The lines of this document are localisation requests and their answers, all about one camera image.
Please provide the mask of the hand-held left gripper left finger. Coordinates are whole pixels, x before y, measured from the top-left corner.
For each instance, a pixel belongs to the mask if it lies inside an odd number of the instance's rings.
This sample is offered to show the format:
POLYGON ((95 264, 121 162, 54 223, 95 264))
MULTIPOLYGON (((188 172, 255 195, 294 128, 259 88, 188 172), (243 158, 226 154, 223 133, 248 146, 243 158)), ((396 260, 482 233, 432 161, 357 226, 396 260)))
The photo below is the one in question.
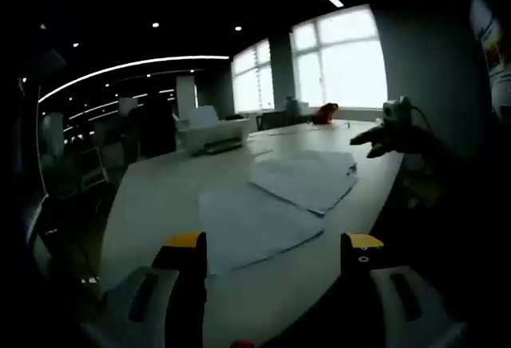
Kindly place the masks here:
POLYGON ((207 265, 204 232, 170 237, 150 267, 105 293, 104 313, 84 332, 95 347, 202 347, 207 265))

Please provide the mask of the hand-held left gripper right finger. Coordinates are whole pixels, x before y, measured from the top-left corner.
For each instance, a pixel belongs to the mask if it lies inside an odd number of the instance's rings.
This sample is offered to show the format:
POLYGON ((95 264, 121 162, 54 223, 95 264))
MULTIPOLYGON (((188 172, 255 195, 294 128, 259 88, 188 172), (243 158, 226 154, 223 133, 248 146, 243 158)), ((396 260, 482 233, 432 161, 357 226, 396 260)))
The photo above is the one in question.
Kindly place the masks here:
POLYGON ((372 235, 340 237, 341 274, 279 335, 281 347, 463 347, 465 324, 372 235))

